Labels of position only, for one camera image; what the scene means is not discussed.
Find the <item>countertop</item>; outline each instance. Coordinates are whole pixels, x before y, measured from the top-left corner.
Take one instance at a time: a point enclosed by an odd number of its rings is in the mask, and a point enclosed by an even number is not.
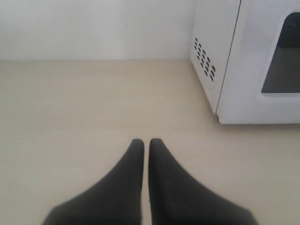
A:
[[[219,124],[188,60],[1,62],[0,224],[41,224],[154,137],[261,225],[299,224],[300,125]]]

